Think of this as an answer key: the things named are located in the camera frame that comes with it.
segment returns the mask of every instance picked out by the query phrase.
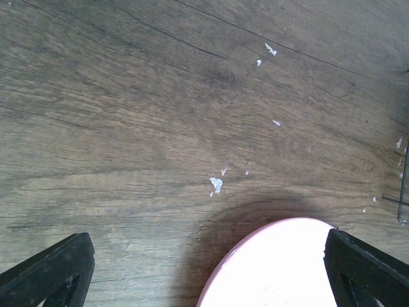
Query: wooden floor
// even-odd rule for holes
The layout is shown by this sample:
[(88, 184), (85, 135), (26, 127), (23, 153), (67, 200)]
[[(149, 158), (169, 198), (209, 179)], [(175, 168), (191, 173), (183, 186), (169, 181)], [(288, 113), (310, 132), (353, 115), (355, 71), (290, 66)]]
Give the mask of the wooden floor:
[(408, 24), (405, 0), (2, 1), (0, 271), (89, 232), (85, 306), (194, 306), (235, 243), (298, 216), (409, 262), (380, 200)]

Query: wood grain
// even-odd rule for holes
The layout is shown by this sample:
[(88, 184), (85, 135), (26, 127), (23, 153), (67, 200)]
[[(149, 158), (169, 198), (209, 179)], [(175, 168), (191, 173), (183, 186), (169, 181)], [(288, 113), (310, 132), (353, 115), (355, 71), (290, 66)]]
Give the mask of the wood grain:
[(194, 306), (235, 243), (296, 216), (409, 262), (379, 200), (408, 24), (405, 0), (3, 1), (0, 271), (89, 232), (86, 306)]

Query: pink object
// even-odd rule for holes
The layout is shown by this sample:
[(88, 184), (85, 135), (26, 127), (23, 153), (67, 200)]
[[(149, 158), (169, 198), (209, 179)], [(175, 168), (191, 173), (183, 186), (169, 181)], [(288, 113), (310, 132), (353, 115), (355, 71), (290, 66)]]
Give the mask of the pink object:
[(197, 307), (336, 307), (324, 250), (332, 226), (285, 219), (241, 240), (218, 264)]

